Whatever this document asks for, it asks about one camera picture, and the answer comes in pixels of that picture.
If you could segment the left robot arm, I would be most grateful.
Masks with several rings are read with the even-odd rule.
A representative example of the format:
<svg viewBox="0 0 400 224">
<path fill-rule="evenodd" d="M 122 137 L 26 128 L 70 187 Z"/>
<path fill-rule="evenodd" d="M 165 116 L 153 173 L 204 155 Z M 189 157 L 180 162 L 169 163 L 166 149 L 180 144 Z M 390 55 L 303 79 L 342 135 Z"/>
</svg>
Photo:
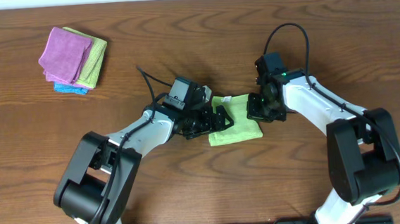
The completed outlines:
<svg viewBox="0 0 400 224">
<path fill-rule="evenodd" d="M 139 120 L 102 136 L 80 140 L 55 190 L 53 203 L 78 224 L 122 224 L 142 158 L 174 135 L 194 139 L 234 125 L 224 106 L 205 104 L 188 111 L 147 106 Z"/>
</svg>

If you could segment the light green microfiber cloth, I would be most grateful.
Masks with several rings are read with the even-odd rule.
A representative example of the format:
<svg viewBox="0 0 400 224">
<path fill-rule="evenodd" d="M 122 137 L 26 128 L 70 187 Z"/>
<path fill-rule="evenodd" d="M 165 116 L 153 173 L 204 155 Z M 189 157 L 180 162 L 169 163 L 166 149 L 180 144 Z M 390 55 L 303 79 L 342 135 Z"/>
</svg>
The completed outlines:
<svg viewBox="0 0 400 224">
<path fill-rule="evenodd" d="M 238 96 L 214 96 L 211 105 L 216 110 L 218 106 L 223 106 L 227 114 L 233 119 L 234 125 L 220 132 L 211 133 L 209 144 L 211 147 L 234 144 L 250 139 L 263 137 L 259 124 L 247 118 L 247 101 L 249 95 Z"/>
</svg>

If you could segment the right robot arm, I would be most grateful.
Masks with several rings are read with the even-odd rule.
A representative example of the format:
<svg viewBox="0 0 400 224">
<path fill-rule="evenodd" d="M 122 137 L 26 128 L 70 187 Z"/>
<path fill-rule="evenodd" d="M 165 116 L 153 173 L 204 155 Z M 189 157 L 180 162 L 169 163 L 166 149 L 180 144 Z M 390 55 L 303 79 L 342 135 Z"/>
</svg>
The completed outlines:
<svg viewBox="0 0 400 224">
<path fill-rule="evenodd" d="M 355 106 L 302 70 L 266 73 L 257 83 L 247 118 L 285 121 L 294 111 L 326 136 L 332 190 L 309 224 L 357 224 L 371 206 L 400 200 L 400 145 L 390 113 Z"/>
</svg>

